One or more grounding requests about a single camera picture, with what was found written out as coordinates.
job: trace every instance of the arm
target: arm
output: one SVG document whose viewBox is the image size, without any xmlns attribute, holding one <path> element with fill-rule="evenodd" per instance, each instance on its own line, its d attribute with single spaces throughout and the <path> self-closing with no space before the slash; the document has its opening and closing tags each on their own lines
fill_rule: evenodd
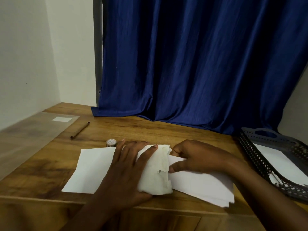
<svg viewBox="0 0 308 231">
<path fill-rule="evenodd" d="M 175 154 L 187 158 L 170 166 L 169 172 L 182 170 L 209 173 L 220 171 L 237 180 L 266 211 L 277 230 L 308 230 L 308 213 L 230 153 L 196 140 L 177 144 Z"/>
<path fill-rule="evenodd" d="M 125 140 L 121 141 L 115 149 L 110 168 L 91 200 L 60 231 L 98 230 L 115 214 L 152 198 L 150 194 L 138 192 L 137 186 L 158 146 L 150 147 L 136 161 L 138 152 L 148 143 L 133 142 L 123 148 L 124 143 Z"/>
</svg>

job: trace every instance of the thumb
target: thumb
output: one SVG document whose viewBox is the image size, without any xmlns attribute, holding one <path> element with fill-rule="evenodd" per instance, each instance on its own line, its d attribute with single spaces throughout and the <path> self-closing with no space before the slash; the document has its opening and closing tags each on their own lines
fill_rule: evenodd
<svg viewBox="0 0 308 231">
<path fill-rule="evenodd" d="M 182 161 L 175 162 L 174 164 L 169 166 L 169 173 L 189 170 L 188 163 L 189 163 L 188 160 L 182 160 Z"/>
</svg>

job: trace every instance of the hand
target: hand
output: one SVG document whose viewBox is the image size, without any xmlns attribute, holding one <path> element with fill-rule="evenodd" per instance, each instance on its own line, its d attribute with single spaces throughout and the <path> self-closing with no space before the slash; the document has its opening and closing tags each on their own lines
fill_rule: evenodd
<svg viewBox="0 0 308 231">
<path fill-rule="evenodd" d="M 136 161 L 138 152 L 149 143 L 133 142 L 123 148 L 124 143 L 125 140 L 117 145 L 110 168 L 94 194 L 111 213 L 131 208 L 152 198 L 150 194 L 137 191 L 137 186 L 148 159 L 158 146 L 150 147 Z"/>
<path fill-rule="evenodd" d="M 224 171 L 226 162 L 236 159 L 229 152 L 197 140 L 184 140 L 172 149 L 172 155 L 187 158 L 169 167 L 169 173 L 178 171 L 195 171 L 209 173 L 212 171 Z"/>
</svg>

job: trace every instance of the person's right hand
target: person's right hand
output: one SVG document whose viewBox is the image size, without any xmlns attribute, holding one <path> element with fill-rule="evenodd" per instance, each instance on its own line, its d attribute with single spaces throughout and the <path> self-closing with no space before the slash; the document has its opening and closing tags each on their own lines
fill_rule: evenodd
<svg viewBox="0 0 308 231">
<path fill-rule="evenodd" d="M 183 170 L 202 173 L 225 171 L 226 163 L 236 159 L 223 149 L 197 140 L 184 140 L 174 146 L 171 154 L 187 159 L 172 164 L 169 173 Z"/>
</svg>

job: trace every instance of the stack of paper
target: stack of paper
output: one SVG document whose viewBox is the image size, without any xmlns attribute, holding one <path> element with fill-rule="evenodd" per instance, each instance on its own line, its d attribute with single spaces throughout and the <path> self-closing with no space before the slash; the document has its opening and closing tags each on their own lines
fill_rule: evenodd
<svg viewBox="0 0 308 231">
<path fill-rule="evenodd" d="M 63 192 L 93 194 L 105 177 L 112 162 L 115 147 L 82 149 L 76 170 Z M 169 165 L 184 160 L 169 155 Z M 220 207 L 234 203 L 233 182 L 220 173 L 176 172 L 169 174 L 172 188 Z"/>
</svg>

